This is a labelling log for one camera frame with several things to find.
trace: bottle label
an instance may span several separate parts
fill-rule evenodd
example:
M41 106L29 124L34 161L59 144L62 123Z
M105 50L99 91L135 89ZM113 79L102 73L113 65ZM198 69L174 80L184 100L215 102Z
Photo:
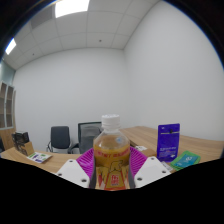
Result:
M95 150L97 176L100 189L127 189L130 147L118 150Z

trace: white wall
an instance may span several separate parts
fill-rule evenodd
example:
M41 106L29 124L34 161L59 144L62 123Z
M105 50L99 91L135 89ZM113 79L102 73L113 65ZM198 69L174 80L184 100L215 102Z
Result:
M15 120L35 149L45 151L51 126L66 125L78 141L78 123L117 113L129 127L129 88L124 53L112 49L60 52L16 71Z
M12 85L15 70L8 66L4 61L0 62L0 81Z
M159 2L125 48L132 125L180 123L181 134L224 140L224 74L211 43L181 11Z

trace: desk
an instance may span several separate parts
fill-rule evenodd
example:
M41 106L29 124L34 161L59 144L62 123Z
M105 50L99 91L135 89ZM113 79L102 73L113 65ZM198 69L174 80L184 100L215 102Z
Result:
M157 135L156 129L136 126L133 128L121 129L131 142L131 145L145 146L147 150L142 151L146 156L156 156L157 150ZM192 138L187 136L180 136L178 155L183 151L188 150L201 156L200 163L219 159L224 147L224 141L212 141L199 138ZM52 155L46 162L39 164L26 158L23 154L19 153L14 147L6 150L1 154L2 158L34 165L48 172L56 173L68 159L77 159L80 154L59 154L44 152Z
M136 126L133 128L121 129L121 132L130 139L132 146L145 146L156 153L158 136L157 129ZM201 156L200 163L203 163L219 159L223 148L224 141L213 141L180 135L178 156L188 150Z

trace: black chair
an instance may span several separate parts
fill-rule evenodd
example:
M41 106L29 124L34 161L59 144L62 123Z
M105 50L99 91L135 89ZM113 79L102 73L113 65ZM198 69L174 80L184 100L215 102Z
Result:
M54 126L51 127L51 140L47 145L46 151L53 152L53 148L67 149L68 154L73 154L72 149L76 148L77 144L72 144L69 134L69 127Z
M88 122L78 124L79 143L75 146L79 148L79 152L83 154L87 150L93 148L93 140L102 132L101 122Z

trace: ceiling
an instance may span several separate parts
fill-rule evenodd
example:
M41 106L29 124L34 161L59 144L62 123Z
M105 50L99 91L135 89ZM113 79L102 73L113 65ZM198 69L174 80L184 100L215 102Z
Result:
M55 3L31 18L14 37L16 47L3 60L17 70L59 51L124 49L136 27L160 0L90 0L87 12L55 18Z

